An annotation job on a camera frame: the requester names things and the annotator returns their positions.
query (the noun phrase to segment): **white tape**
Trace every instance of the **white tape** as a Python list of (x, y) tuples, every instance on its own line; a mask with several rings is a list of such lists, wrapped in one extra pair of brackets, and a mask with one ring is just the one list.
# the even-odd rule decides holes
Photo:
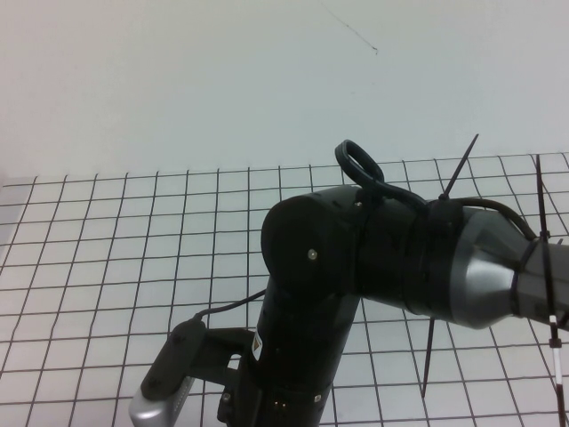
[(562, 385), (563, 373), (561, 372), (561, 358), (559, 357), (559, 349), (553, 349), (553, 366), (555, 368), (555, 382), (559, 385)]

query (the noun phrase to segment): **black grid line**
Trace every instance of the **black grid line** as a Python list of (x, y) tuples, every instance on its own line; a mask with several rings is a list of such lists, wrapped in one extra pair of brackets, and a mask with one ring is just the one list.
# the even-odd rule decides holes
[[(407, 173), (407, 166), (405, 165), (404, 161), (402, 161), (401, 163), (403, 164), (403, 170), (405, 172), (405, 178), (407, 179), (407, 189), (409, 191), (411, 191), (411, 184), (409, 183), (409, 175)], [(421, 376), (419, 374), (419, 367), (417, 365), (417, 358), (415, 356), (415, 350), (413, 349), (413, 339), (411, 338), (411, 331), (409, 330), (409, 319), (407, 318), (407, 314), (405, 313), (404, 310), (403, 310), (403, 316), (404, 316), (404, 320), (405, 320), (405, 330), (407, 331), (407, 339), (409, 340), (409, 347), (411, 349), (411, 356), (413, 358), (413, 365), (415, 367), (415, 375), (417, 376), (417, 383), (419, 384), (419, 390), (421, 390), (421, 386), (422, 386)], [(425, 417), (427, 418), (427, 426), (430, 427), (429, 411), (427, 409), (427, 402), (425, 402), (425, 399), (422, 399), (421, 401), (423, 404), (423, 410), (425, 411)]]
[[(549, 153), (541, 153), (542, 156), (549, 156), (549, 155), (556, 155), (556, 154), (560, 154), (562, 156), (565, 156), (565, 154), (569, 154), (569, 152), (566, 151), (556, 151), (556, 152), (549, 152)], [(526, 154), (505, 154), (505, 155), (501, 155), (501, 157), (505, 157), (505, 158), (509, 158), (509, 157), (523, 157), (523, 156), (527, 156)], [(470, 159), (486, 159), (486, 158), (496, 158), (496, 156), (472, 156), (470, 157)], [(441, 161), (449, 161), (449, 160), (460, 160), (460, 157), (441, 157), (438, 160)], [(407, 163), (424, 163), (424, 162), (429, 162), (431, 161), (430, 159), (412, 159), (412, 160), (405, 160)], [(400, 163), (399, 160), (394, 160), (394, 161), (390, 161), (390, 162), (379, 162), (378, 165), (379, 166), (383, 166), (383, 165), (394, 165)], [(326, 168), (326, 167), (335, 167), (336, 165), (313, 165), (312, 167), (314, 168)], [(281, 167), (283, 170), (300, 170), (300, 169), (307, 169), (308, 166), (303, 166), (303, 165), (297, 165), (297, 166), (279, 166)], [(251, 169), (252, 172), (269, 172), (269, 171), (275, 171), (277, 170), (278, 167), (268, 167), (268, 168), (253, 168)], [(240, 170), (240, 169), (236, 169), (236, 170), (227, 170), (227, 171), (220, 171), (221, 173), (243, 173), (243, 172), (247, 172), (246, 169)], [(192, 172), (190, 173), (190, 175), (212, 175), (215, 174), (216, 172), (208, 172), (208, 171), (203, 171), (203, 172)], [(158, 175), (159, 178), (170, 178), (170, 177), (176, 177), (176, 176), (184, 176), (184, 173), (165, 173), (165, 174), (160, 174)], [(155, 175), (137, 175), (137, 176), (132, 176), (129, 177), (130, 180), (139, 180), (139, 179), (145, 179), (145, 178), (154, 178)], [(100, 178), (99, 181), (121, 181), (123, 178)], [(84, 179), (84, 180), (74, 180), (71, 182), (88, 182), (88, 181), (92, 181), (92, 179)], [(49, 185), (49, 184), (61, 184), (62, 181), (45, 181), (45, 182), (38, 182), (36, 185)], [(19, 184), (5, 184), (4, 187), (22, 187), (22, 186), (26, 186), (26, 185), (31, 185), (29, 183), (19, 183)]]
[[(64, 187), (65, 187), (65, 180), (63, 180), (63, 183), (61, 184), (61, 190), (60, 190), (60, 195), (58, 198), (58, 204), (55, 206), (55, 210), (53, 211), (53, 217), (57, 213), (57, 208), (59, 206), (59, 200), (61, 200), (61, 195), (63, 194), (63, 188)], [(47, 239), (47, 236), (49, 235), (50, 227), (51, 227), (51, 224), (48, 226), (47, 233), (45, 234), (45, 239)], [(45, 242), (42, 245), (42, 249), (40, 251), (38, 260), (41, 259), (42, 256), (44, 255), (44, 249), (45, 249)], [(7, 254), (6, 258), (4, 258), (4, 265), (5, 265), (5, 262), (8, 260), (9, 255), (10, 254)], [(22, 317), (24, 316), (24, 310), (26, 308), (26, 304), (28, 303), (29, 294), (31, 292), (31, 284), (34, 282), (34, 279), (36, 278), (37, 268), (38, 267), (36, 266), (36, 268), (34, 269), (34, 274), (32, 275), (32, 279), (30, 281), (30, 286), (29, 286), (28, 290), (26, 291), (26, 296), (24, 297), (24, 302), (21, 305), (20, 314), (18, 315), (18, 319), (16, 320), (16, 326), (12, 330), (12, 337), (10, 339), (10, 343), (8, 344), (8, 351), (6, 352), (6, 357), (4, 359), (4, 363), (2, 364), (2, 375), (4, 374), (6, 363), (8, 362), (8, 357), (10, 356), (10, 350), (12, 349), (12, 344), (14, 342), (14, 336), (16, 335), (16, 331), (18, 330), (18, 326), (20, 325), (20, 321), (21, 321)]]
[[(533, 165), (536, 165), (535, 164), (535, 158), (533, 156), (530, 156), (530, 157), (532, 158)], [(545, 194), (547, 194), (547, 196), (549, 197), (549, 201), (551, 202), (551, 205), (553, 206), (553, 210), (555, 211), (557, 217), (559, 218), (561, 225), (563, 225), (563, 228), (565, 229), (565, 234), (569, 235), (569, 230), (567, 229), (567, 226), (565, 225), (565, 221), (563, 221), (563, 217), (561, 216), (561, 214), (564, 214), (564, 213), (560, 213), (559, 210), (557, 209), (556, 204), (553, 201), (553, 197), (551, 196), (551, 194), (548, 191), (547, 185), (545, 185), (544, 182), (541, 185), (543, 187), (543, 190), (545, 191)]]
[[(123, 182), (123, 196), (124, 196), (124, 192), (126, 190), (127, 179), (128, 179), (128, 173), (123, 178), (123, 180), (124, 180), (124, 182)], [(121, 199), (120, 205), (118, 207), (118, 214), (117, 214), (117, 217), (115, 220), (115, 228), (113, 229), (113, 237), (116, 234), (116, 229), (118, 226), (118, 219), (120, 217), (122, 207), (123, 207), (123, 200)], [(111, 239), (110, 246), (108, 248), (108, 258), (110, 258), (111, 251), (113, 250), (113, 242), (114, 242), (114, 239)], [(107, 260), (107, 262), (105, 262), (105, 270), (103, 271), (103, 277), (102, 277), (102, 280), (100, 283), (100, 291), (99, 291), (99, 295), (97, 297), (97, 303), (95, 305), (95, 312), (93, 313), (91, 325), (89, 326), (89, 336), (87, 337), (87, 345), (85, 346), (83, 361), (81, 363), (81, 370), (79, 371), (79, 378), (77, 380), (77, 387), (75, 390), (75, 398), (74, 398), (73, 406), (71, 407), (71, 414), (69, 416), (68, 427), (71, 427), (71, 424), (73, 423), (73, 415), (75, 414), (76, 401), (77, 401), (77, 397), (79, 396), (79, 388), (81, 386), (81, 381), (83, 380), (83, 372), (85, 370), (85, 363), (87, 361), (87, 355), (89, 354), (89, 345), (90, 345), (91, 339), (92, 339), (92, 329), (93, 329), (93, 326), (95, 324), (95, 319), (97, 318), (97, 309), (99, 308), (100, 296), (102, 295), (103, 286), (105, 283), (105, 277), (107, 276), (107, 270), (108, 270), (108, 260)]]
[[(210, 310), (212, 308), (212, 296), (213, 296), (213, 272), (215, 270), (215, 231), (217, 230), (217, 209), (220, 203), (220, 170), (217, 170), (215, 175), (215, 186), (216, 186), (216, 193), (215, 193), (215, 215), (213, 216), (213, 239), (212, 239), (212, 278), (210, 280), (210, 294), (209, 294), (209, 302), (207, 303), (207, 308)], [(206, 326), (209, 327), (210, 325), (210, 316), (207, 316)], [(205, 395), (205, 382), (202, 386), (202, 392)], [(200, 427), (204, 427), (204, 411), (205, 411), (205, 396), (202, 397), (202, 408), (201, 414), (199, 416), (199, 425)]]
[[(500, 160), (500, 164), (501, 164), (501, 167), (504, 171), (504, 175), (506, 175), (506, 167), (505, 167), (504, 162), (502, 160), (502, 156), (498, 156), (498, 159)], [(517, 207), (519, 209), (520, 215), (522, 216), (522, 218), (524, 218), (524, 221), (526, 221), (526, 216), (524, 215), (524, 211), (522, 211), (522, 206), (519, 203), (519, 200), (517, 198), (517, 194), (511, 186), (511, 183), (509, 181), (509, 177), (507, 175), (505, 177), (506, 177), (506, 182), (508, 183), (508, 186), (509, 186), (509, 190), (511, 191), (512, 195), (514, 196), (514, 199), (516, 200), (516, 204), (517, 204)], [(545, 359), (545, 354), (543, 353), (543, 348), (540, 346), (540, 340), (538, 339), (537, 334), (535, 333), (535, 329), (533, 328), (533, 324), (530, 321), (530, 319), (527, 319), (526, 321), (527, 321), (527, 324), (529, 325), (529, 327), (532, 331), (533, 339), (535, 340), (535, 343), (536, 343), (538, 350), (540, 352), (540, 355), (541, 355), (541, 360), (543, 361), (543, 365), (545, 366), (545, 369), (547, 370), (547, 373), (549, 375), (549, 380), (551, 382), (551, 386), (553, 387), (553, 389), (555, 389), (555, 383), (553, 381), (553, 375), (552, 375), (552, 373), (549, 369), (549, 365)], [(569, 423), (569, 416), (565, 415), (565, 421)]]
[[(470, 173), (472, 173), (472, 165), (470, 164), (470, 161), (467, 159), (467, 164), (465, 164), (469, 167)], [(474, 182), (474, 188), (477, 191), (478, 197), (482, 198), (482, 195), (480, 194), (480, 190), (478, 189), (478, 185), (476, 180), (472, 180)], [(488, 328), (490, 330), (490, 335), (492, 336), (492, 341), (494, 343), (494, 346), (496, 348), (496, 354), (498, 355), (498, 360), (500, 361), (500, 366), (501, 366), (501, 370), (504, 373), (504, 377), (506, 378), (506, 382), (508, 383), (508, 389), (509, 389), (509, 395), (512, 398), (512, 401), (514, 402), (514, 408), (516, 409), (517, 412), (517, 418), (519, 419), (519, 422), (522, 424), (522, 427), (525, 427), (524, 424), (524, 420), (522, 419), (521, 414), (519, 413), (519, 407), (517, 406), (517, 401), (516, 401), (516, 396), (514, 395), (514, 391), (512, 390), (512, 384), (510, 382), (510, 379), (508, 378), (508, 373), (506, 372), (506, 367), (504, 366), (504, 360), (501, 356), (500, 350), (498, 349), (498, 342), (496, 341), (496, 336), (494, 335), (494, 331), (492, 330), (492, 327), (490, 326)]]
[[(251, 296), (250, 290), (250, 254), (251, 251), (251, 168), (247, 168), (247, 278), (245, 279), (246, 293), (247, 297)], [(249, 328), (249, 304), (245, 305), (245, 327)]]
[[(189, 181), (189, 170), (186, 171), (186, 187), (188, 187)], [(186, 204), (188, 202), (188, 195), (184, 196), (184, 212), (186, 212)], [(174, 271), (174, 280), (173, 280), (173, 287), (172, 287), (172, 303), (170, 304), (170, 316), (168, 317), (168, 336), (170, 336), (170, 332), (172, 331), (172, 314), (174, 313), (175, 303), (174, 300), (176, 299), (176, 286), (178, 285), (178, 268), (180, 267), (180, 251), (181, 251), (181, 241), (184, 231), (184, 219), (185, 215), (182, 215), (181, 222), (180, 222), (180, 238), (178, 239), (178, 256), (176, 258), (176, 269)], [(148, 226), (152, 226), (152, 217), (150, 217), (150, 221), (148, 221)]]
[[(156, 188), (158, 186), (158, 173), (156, 173), (156, 178), (154, 180), (154, 196), (156, 196)], [(154, 211), (154, 204), (155, 204), (156, 199), (153, 197), (152, 198), (152, 206), (150, 207), (150, 217), (152, 217), (152, 212)], [(148, 247), (148, 235), (150, 234), (150, 223), (151, 221), (148, 221), (148, 226), (147, 226), (147, 232), (146, 232), (146, 238), (144, 240), (144, 249), (142, 250), (142, 258), (140, 261), (140, 270), (139, 270), (139, 279), (137, 281), (137, 285), (136, 285), (136, 293), (134, 294), (134, 302), (136, 303), (138, 296), (139, 296), (139, 291), (140, 291), (140, 280), (142, 279), (142, 271), (144, 270), (144, 261), (145, 261), (145, 255), (146, 255), (146, 250)], [(128, 356), (128, 344), (130, 342), (130, 332), (132, 331), (132, 322), (134, 321), (134, 314), (136, 313), (136, 308), (132, 308), (132, 313), (131, 313), (131, 319), (129, 321), (128, 324), (128, 335), (126, 336), (126, 345), (124, 346), (124, 358), (123, 358), (123, 367), (121, 368), (121, 374), (119, 376), (118, 379), (118, 386), (116, 387), (116, 396), (118, 397), (120, 394), (120, 390), (121, 390), (121, 385), (123, 383), (123, 377), (124, 377), (124, 364), (126, 363), (126, 358)], [(113, 423), (111, 424), (113, 427), (115, 426), (115, 421), (116, 421), (116, 410), (118, 408), (118, 404), (115, 404), (115, 411), (113, 413)]]
[[(91, 188), (91, 198), (92, 198), (93, 192), (95, 191), (95, 185), (96, 185), (96, 183), (97, 183), (97, 176), (95, 175), (95, 179), (93, 180), (93, 185), (92, 185), (92, 188)], [(65, 188), (65, 184), (66, 184), (66, 182), (64, 181), (63, 184), (61, 185), (60, 199), (61, 199), (61, 195), (63, 194), (63, 190), (64, 190), (64, 188)], [(86, 209), (86, 211), (85, 211), (85, 218), (87, 217), (87, 212), (89, 212), (89, 206), (87, 206), (87, 209)], [(53, 212), (53, 216), (55, 216), (56, 213), (57, 213), (57, 207), (55, 208), (55, 211)], [(84, 220), (83, 220), (83, 223), (82, 223), (82, 225), (81, 225), (81, 231), (79, 232), (79, 235), (81, 235), (81, 233), (83, 232), (83, 228), (84, 228)], [(74, 253), (73, 253), (73, 259), (75, 259), (76, 255), (77, 255), (77, 249), (78, 249), (78, 247), (79, 247), (79, 240), (77, 240), (77, 243), (76, 243), (76, 246), (75, 246), (75, 250), (74, 250)], [(69, 283), (69, 278), (71, 277), (71, 271), (72, 271), (72, 268), (69, 268), (68, 276), (67, 276), (67, 279), (66, 279), (66, 281), (65, 281), (65, 286), (63, 287), (63, 292), (61, 293), (61, 298), (60, 298), (60, 303), (59, 303), (59, 306), (58, 306), (58, 309), (57, 309), (57, 313), (55, 313), (55, 318), (54, 318), (54, 320), (53, 320), (52, 329), (51, 329), (51, 331), (50, 331), (50, 337), (49, 337), (49, 339), (48, 339), (48, 341), (47, 341), (47, 348), (45, 349), (44, 360), (43, 360), (43, 362), (42, 362), (42, 368), (41, 368), (40, 373), (39, 373), (39, 376), (38, 376), (38, 378), (37, 378), (36, 389), (34, 390), (34, 398), (32, 398), (32, 402), (36, 400), (37, 392), (39, 391), (39, 386), (40, 386), (40, 383), (41, 383), (42, 378), (43, 378), (43, 373), (44, 373), (44, 370), (45, 370), (45, 363), (47, 362), (47, 358), (48, 358), (50, 349), (51, 349), (51, 347), (52, 347), (53, 332), (55, 331), (55, 326), (57, 325), (57, 322), (58, 322), (58, 320), (59, 320), (60, 313), (61, 313), (61, 306), (63, 305), (63, 300), (65, 299), (65, 294), (66, 294), (66, 291), (68, 290), (68, 283)], [(30, 407), (29, 407), (28, 418), (27, 418), (27, 420), (26, 420), (26, 427), (28, 427), (28, 425), (29, 425), (29, 420), (30, 420), (30, 418), (31, 418), (31, 416), (32, 416), (32, 411), (33, 411), (33, 409), (34, 409), (34, 405), (35, 405), (35, 404), (32, 403), (32, 404), (30, 405)]]
[[(435, 168), (437, 169), (437, 175), (438, 175), (439, 183), (441, 185), (441, 194), (442, 194), (445, 192), (445, 185), (443, 184), (443, 179), (441, 178), (441, 171), (438, 167), (438, 162), (436, 160), (435, 160)], [(469, 411), (470, 411), (470, 415), (472, 415), (472, 422), (474, 423), (474, 426), (477, 427), (477, 419), (474, 416), (474, 411), (472, 410), (472, 403), (470, 402), (469, 388), (466, 386), (466, 381), (464, 381), (464, 374), (462, 373), (462, 367), (461, 367), (461, 361), (459, 359), (459, 353), (456, 350), (456, 346), (454, 345), (453, 331), (451, 331), (451, 327), (449, 326), (448, 322), (445, 322), (445, 324), (446, 324), (446, 329), (448, 330), (448, 334), (451, 338), (451, 345), (453, 346), (454, 358), (456, 359), (456, 364), (459, 367), (459, 373), (461, 375), (461, 380), (462, 380), (462, 387), (464, 388), (464, 393), (466, 394), (466, 400), (469, 403)]]

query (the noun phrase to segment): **cylindrical joint housing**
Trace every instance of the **cylindrical joint housing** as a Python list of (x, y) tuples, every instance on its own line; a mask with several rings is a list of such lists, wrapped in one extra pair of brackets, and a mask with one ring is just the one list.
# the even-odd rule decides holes
[(317, 427), (359, 298), (331, 294), (302, 306), (271, 278), (258, 338), (240, 364), (231, 427)]

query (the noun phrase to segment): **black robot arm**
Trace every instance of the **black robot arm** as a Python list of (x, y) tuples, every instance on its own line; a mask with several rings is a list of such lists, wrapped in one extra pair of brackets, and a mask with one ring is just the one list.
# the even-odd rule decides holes
[(137, 427), (174, 425), (192, 378), (224, 386), (229, 427), (318, 426), (361, 297), (473, 328), (510, 315), (550, 324), (544, 246), (556, 327), (567, 328), (569, 248), (495, 202), (390, 186), (351, 141), (336, 154), (359, 186), (290, 198), (263, 223), (270, 277), (256, 332), (178, 325), (132, 401)]

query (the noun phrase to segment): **warning label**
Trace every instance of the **warning label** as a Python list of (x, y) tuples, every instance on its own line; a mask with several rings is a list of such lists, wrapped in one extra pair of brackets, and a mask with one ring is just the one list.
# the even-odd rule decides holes
[(263, 340), (261, 340), (259, 333), (255, 332), (255, 337), (252, 339), (252, 356), (255, 360), (259, 361), (260, 353), (263, 350)]

